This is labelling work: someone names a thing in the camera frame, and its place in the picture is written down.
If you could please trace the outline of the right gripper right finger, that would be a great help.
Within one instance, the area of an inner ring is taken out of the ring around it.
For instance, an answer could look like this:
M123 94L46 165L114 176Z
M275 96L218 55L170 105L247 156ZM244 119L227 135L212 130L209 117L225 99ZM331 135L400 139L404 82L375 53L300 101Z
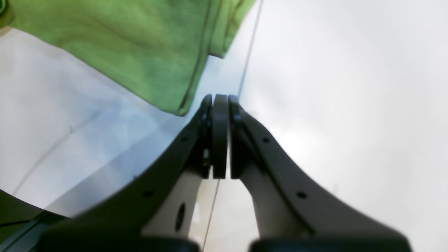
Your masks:
M251 195L251 252L410 252L406 237L337 199L229 96L230 173Z

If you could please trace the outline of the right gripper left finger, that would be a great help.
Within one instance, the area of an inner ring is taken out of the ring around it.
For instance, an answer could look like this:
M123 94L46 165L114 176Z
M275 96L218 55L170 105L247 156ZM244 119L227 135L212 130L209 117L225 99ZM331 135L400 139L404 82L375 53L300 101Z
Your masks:
M38 250L199 252L189 227L202 180L226 176L228 121L228 97L206 95L150 167L101 204L49 228Z

